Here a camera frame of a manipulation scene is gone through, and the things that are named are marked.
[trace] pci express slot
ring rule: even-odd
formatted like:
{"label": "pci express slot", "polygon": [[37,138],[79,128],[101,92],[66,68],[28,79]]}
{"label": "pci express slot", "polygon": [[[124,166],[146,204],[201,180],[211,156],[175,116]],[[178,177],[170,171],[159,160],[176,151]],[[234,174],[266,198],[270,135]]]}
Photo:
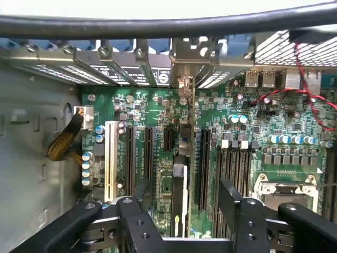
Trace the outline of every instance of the pci express slot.
{"label": "pci express slot", "polygon": [[144,178],[150,183],[150,201],[152,200],[152,171],[153,171],[153,128],[145,128],[144,132]]}
{"label": "pci express slot", "polygon": [[134,127],[126,128],[126,168],[125,168],[125,194],[131,196],[135,189],[136,171],[136,131]]}
{"label": "pci express slot", "polygon": [[215,174],[215,195],[214,195],[214,217],[213,217],[213,236],[219,238],[222,236],[222,214],[219,209],[219,180],[223,177],[223,167],[226,163],[226,151],[220,146],[217,147],[216,154],[216,174]]}
{"label": "pci express slot", "polygon": [[117,121],[105,122],[104,201],[112,201],[116,198],[117,125]]}
{"label": "pci express slot", "polygon": [[164,129],[164,151],[172,151],[173,129]]}
{"label": "pci express slot", "polygon": [[200,199],[199,210],[207,209],[207,194],[210,169],[211,130],[202,130],[200,139]]}

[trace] black expansion slot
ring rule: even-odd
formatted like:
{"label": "black expansion slot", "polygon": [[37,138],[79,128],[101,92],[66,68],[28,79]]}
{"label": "black expansion slot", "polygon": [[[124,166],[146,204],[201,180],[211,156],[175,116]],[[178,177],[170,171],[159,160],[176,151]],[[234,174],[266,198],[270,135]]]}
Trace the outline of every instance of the black expansion slot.
{"label": "black expansion slot", "polygon": [[172,151],[173,146],[173,129],[164,129],[164,151]]}
{"label": "black expansion slot", "polygon": [[210,169],[211,130],[202,130],[200,139],[200,199],[199,210],[207,209],[207,194]]}
{"label": "black expansion slot", "polygon": [[216,174],[215,174],[215,195],[214,195],[214,216],[213,216],[213,236],[220,238],[222,236],[222,214],[219,210],[219,180],[223,177],[223,168],[226,162],[226,151],[222,150],[220,146],[217,147],[216,154]]}
{"label": "black expansion slot", "polygon": [[144,132],[144,178],[150,184],[150,201],[152,201],[152,171],[153,171],[153,128],[145,128]]}
{"label": "black expansion slot", "polygon": [[136,171],[136,130],[134,127],[126,128],[126,169],[125,169],[125,194],[131,196],[135,189]]}

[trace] cable bundle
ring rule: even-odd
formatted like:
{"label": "cable bundle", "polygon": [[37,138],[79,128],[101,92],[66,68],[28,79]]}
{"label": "cable bundle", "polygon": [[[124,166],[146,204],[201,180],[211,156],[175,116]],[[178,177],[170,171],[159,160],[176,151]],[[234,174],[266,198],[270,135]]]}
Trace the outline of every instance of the cable bundle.
{"label": "cable bundle", "polygon": [[79,164],[82,158],[75,151],[71,151],[71,144],[79,133],[83,123],[83,109],[72,117],[70,123],[62,133],[48,146],[47,157],[52,161],[63,161],[66,157],[73,157]]}

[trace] chip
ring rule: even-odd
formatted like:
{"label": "chip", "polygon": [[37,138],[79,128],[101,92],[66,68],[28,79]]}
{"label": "chip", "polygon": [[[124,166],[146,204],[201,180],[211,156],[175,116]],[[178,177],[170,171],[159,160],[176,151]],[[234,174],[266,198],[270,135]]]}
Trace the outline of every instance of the chip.
{"label": "chip", "polygon": [[301,124],[295,123],[294,130],[300,130],[302,128]]}
{"label": "chip", "polygon": [[259,127],[259,126],[255,126],[255,127],[253,128],[253,132],[254,132],[254,133],[260,133],[260,127]]}

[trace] red wire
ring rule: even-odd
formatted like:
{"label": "red wire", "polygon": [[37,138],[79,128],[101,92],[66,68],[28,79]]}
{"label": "red wire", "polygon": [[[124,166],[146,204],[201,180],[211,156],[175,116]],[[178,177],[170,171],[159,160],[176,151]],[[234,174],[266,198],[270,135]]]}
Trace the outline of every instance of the red wire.
{"label": "red wire", "polygon": [[329,128],[328,126],[324,125],[323,121],[321,121],[320,118],[318,117],[318,111],[314,107],[314,103],[312,102],[311,99],[315,98],[315,99],[322,100],[327,105],[329,105],[332,108],[334,108],[335,110],[337,110],[337,105],[331,103],[330,101],[326,100],[322,96],[311,94],[311,92],[309,90],[309,87],[308,87],[308,83],[306,82],[306,79],[305,79],[305,71],[304,71],[304,69],[303,69],[303,67],[301,65],[300,59],[299,59],[300,51],[299,51],[299,45],[298,45],[298,43],[295,44],[294,50],[295,50],[294,54],[295,54],[295,57],[296,57],[296,65],[297,65],[297,67],[299,69],[299,72],[300,72],[300,75],[301,75],[301,77],[303,79],[303,88],[304,88],[304,90],[289,89],[289,88],[288,89],[283,89],[283,90],[275,90],[275,91],[273,91],[273,92],[271,92],[269,94],[263,95],[263,96],[259,97],[258,99],[252,101],[251,104],[256,104],[256,103],[260,102],[262,99],[264,99],[265,97],[273,95],[273,94],[276,94],[276,93],[279,93],[279,92],[283,93],[283,92],[288,92],[288,91],[295,91],[295,92],[299,92],[299,93],[304,93],[304,94],[307,94],[308,97],[309,97],[309,105],[310,105],[312,114],[314,115],[315,121],[318,123],[318,125],[320,125],[326,131],[337,131],[337,128]]}

